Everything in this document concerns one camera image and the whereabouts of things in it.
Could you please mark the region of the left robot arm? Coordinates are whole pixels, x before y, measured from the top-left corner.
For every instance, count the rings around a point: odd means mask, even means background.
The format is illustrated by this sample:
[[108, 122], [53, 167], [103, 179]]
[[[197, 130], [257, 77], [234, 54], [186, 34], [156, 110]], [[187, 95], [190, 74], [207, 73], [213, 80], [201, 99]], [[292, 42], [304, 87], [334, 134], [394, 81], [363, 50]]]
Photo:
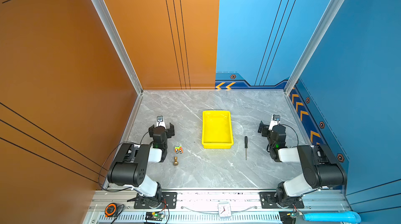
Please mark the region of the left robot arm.
[[112, 161], [108, 182], [133, 190], [144, 200], [161, 201], [161, 185], [147, 174], [149, 163], [164, 162], [168, 153], [168, 139], [175, 135], [174, 125], [166, 128], [163, 122], [149, 128], [150, 144], [123, 143]]

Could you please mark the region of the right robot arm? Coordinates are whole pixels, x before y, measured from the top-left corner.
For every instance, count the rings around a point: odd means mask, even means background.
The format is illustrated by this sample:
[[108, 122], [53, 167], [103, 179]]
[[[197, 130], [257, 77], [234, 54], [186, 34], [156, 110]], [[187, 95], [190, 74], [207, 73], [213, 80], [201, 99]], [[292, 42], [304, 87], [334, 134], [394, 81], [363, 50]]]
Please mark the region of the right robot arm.
[[278, 205], [286, 207], [318, 189], [346, 184], [346, 173], [329, 146], [287, 147], [286, 126], [279, 121], [271, 121], [269, 125], [261, 122], [258, 132], [267, 138], [266, 150], [275, 162], [301, 165], [302, 173], [299, 176], [278, 184], [274, 195]]

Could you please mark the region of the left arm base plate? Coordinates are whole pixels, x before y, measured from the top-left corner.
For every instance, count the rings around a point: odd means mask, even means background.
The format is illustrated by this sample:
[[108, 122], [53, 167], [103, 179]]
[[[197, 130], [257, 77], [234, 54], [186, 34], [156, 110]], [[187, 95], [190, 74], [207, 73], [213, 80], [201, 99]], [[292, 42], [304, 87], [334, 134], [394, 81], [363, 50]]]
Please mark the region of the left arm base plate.
[[135, 209], [162, 209], [167, 206], [169, 209], [175, 209], [177, 204], [177, 192], [162, 191], [161, 195], [155, 197], [143, 197], [137, 195], [133, 198]]

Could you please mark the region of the black handled screwdriver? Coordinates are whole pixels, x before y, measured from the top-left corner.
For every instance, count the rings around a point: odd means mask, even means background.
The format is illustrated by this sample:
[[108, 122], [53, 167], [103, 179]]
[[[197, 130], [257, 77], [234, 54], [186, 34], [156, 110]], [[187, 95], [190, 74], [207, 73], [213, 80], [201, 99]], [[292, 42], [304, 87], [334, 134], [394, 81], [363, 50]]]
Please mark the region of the black handled screwdriver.
[[247, 149], [248, 149], [248, 137], [244, 138], [244, 149], [245, 149], [245, 160], [247, 160]]

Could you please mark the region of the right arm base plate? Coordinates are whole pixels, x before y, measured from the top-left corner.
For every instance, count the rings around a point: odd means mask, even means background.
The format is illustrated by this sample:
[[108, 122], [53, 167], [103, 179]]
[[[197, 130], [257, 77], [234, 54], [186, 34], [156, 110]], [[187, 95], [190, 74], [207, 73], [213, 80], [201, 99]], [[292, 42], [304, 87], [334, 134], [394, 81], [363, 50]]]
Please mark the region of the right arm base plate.
[[301, 197], [289, 197], [285, 193], [279, 195], [277, 192], [259, 192], [260, 202], [263, 209], [273, 208], [297, 208], [305, 207]]

